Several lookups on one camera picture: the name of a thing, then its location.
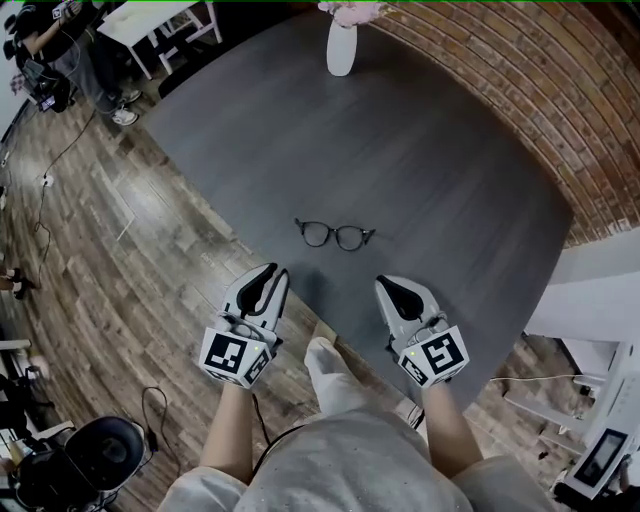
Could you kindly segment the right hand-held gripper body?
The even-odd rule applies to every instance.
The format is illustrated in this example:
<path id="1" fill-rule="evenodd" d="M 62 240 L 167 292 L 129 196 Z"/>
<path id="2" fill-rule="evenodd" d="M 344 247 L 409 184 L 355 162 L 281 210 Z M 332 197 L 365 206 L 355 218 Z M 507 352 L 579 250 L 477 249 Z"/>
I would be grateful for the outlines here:
<path id="1" fill-rule="evenodd" d="M 457 325 L 443 311 L 427 311 L 413 320 L 385 314 L 389 349 L 398 366 L 419 388 L 450 380 L 470 361 Z"/>

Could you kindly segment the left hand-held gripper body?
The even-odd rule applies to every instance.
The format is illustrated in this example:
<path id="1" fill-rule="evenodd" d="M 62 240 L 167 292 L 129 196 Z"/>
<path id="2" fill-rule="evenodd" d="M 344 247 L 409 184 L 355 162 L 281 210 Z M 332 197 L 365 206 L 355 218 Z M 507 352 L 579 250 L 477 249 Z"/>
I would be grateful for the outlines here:
<path id="1" fill-rule="evenodd" d="M 205 330 L 199 368 L 213 379 L 252 388 L 282 343 L 275 332 L 223 312 Z"/>

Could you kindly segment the black eyeglasses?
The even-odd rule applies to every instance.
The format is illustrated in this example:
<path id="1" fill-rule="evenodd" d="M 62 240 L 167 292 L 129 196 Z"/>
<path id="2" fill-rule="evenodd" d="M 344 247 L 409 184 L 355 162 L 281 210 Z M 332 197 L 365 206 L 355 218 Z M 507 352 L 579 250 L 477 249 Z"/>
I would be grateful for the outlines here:
<path id="1" fill-rule="evenodd" d="M 313 248 L 326 245 L 331 238 L 335 239 L 337 246 L 345 252 L 355 252 L 367 245 L 376 234 L 375 229 L 363 229 L 352 225 L 330 227 L 319 221 L 302 221 L 294 219 L 304 242 Z"/>

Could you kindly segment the person's right forearm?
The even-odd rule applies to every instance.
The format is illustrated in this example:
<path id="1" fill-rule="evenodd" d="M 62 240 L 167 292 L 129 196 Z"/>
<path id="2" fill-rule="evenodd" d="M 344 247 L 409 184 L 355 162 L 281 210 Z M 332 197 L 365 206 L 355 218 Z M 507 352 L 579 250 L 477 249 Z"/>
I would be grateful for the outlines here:
<path id="1" fill-rule="evenodd" d="M 427 442 L 433 466 L 454 478 L 483 460 L 477 441 L 446 383 L 422 390 Z"/>

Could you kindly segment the person's left forearm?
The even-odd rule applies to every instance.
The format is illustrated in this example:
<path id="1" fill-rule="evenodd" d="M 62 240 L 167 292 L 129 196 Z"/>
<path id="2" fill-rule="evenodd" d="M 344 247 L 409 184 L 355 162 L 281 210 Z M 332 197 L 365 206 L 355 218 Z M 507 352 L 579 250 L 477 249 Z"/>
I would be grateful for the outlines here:
<path id="1" fill-rule="evenodd" d="M 249 484 L 253 473 L 253 412 L 252 393 L 225 384 L 199 465 Z"/>

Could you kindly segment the person's light trousers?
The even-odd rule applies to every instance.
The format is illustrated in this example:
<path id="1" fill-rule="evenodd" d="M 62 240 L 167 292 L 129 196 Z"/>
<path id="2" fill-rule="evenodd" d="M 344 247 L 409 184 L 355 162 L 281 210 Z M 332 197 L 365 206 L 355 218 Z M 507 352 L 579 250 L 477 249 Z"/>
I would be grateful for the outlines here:
<path id="1" fill-rule="evenodd" d="M 376 415 L 388 413 L 355 377 L 342 355 L 327 338 L 315 337 L 309 342 L 304 364 L 318 401 L 320 419 L 352 411 Z"/>

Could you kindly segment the person's beige top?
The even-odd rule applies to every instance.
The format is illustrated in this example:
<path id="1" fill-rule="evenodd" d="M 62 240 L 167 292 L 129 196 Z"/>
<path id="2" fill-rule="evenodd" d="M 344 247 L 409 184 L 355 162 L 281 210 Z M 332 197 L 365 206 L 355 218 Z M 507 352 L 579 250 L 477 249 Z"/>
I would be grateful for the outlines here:
<path id="1" fill-rule="evenodd" d="M 198 467 L 157 512 L 554 512 L 512 457 L 447 478 L 424 440 L 391 413 L 350 411 L 287 435 L 252 481 Z"/>

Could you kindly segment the white box with dark screen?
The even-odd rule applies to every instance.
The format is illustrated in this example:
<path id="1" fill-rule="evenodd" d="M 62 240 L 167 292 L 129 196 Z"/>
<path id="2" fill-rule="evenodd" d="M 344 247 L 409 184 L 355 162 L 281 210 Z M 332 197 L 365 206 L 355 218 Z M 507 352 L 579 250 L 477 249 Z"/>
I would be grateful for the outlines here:
<path id="1" fill-rule="evenodd" d="M 593 500 L 609 483 L 622 459 L 639 446 L 640 441 L 634 435 L 604 428 L 567 474 L 564 483 Z"/>

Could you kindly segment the black electronic equipment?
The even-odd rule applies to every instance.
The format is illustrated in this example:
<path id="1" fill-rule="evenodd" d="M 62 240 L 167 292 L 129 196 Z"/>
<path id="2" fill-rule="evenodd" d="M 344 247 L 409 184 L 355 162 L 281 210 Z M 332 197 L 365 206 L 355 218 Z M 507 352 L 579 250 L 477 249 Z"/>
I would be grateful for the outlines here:
<path id="1" fill-rule="evenodd" d="M 86 512 L 100 501 L 62 448 L 25 457 L 10 473 L 10 488 L 25 508 L 38 512 Z"/>

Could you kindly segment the pink flower bouquet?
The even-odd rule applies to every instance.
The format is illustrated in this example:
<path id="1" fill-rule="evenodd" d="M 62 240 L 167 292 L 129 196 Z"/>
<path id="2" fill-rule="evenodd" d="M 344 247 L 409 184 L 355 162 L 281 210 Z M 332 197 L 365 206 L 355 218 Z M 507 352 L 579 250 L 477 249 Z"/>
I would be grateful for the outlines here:
<path id="1" fill-rule="evenodd" d="M 386 2 L 361 0 L 320 0 L 317 7 L 343 28 L 371 23 L 391 10 Z"/>

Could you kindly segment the white table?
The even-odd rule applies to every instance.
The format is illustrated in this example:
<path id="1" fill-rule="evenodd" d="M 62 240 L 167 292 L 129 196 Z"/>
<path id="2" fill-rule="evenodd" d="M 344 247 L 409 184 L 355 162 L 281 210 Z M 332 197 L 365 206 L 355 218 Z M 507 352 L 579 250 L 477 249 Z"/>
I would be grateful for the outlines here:
<path id="1" fill-rule="evenodd" d="M 212 32 L 217 43 L 223 42 L 214 3 L 209 0 L 185 1 L 135 1 L 127 0 L 108 14 L 99 25 L 98 31 L 104 36 L 125 46 L 139 65 L 143 74 L 151 79 L 151 73 L 143 63 L 134 46 L 147 39 L 154 50 L 159 51 L 159 60 L 166 73 L 173 73 L 169 58 L 178 52 L 176 47 L 160 49 L 156 31 L 169 40 L 171 36 L 185 35 L 185 30 L 193 26 L 195 31 L 186 37 L 191 43 Z"/>

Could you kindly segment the white furniture frame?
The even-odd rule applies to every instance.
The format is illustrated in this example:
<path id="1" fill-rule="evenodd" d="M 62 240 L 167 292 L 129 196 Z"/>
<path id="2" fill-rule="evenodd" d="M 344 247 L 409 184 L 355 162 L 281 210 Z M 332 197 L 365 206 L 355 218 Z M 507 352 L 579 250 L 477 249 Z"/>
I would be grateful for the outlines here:
<path id="1" fill-rule="evenodd" d="M 514 390 L 508 390 L 504 399 L 573 432 L 586 446 L 595 442 L 606 428 L 629 435 L 640 430 L 640 343 L 618 343 L 605 373 L 572 375 L 570 378 L 574 384 L 596 392 L 593 405 L 580 417 L 561 412 Z"/>

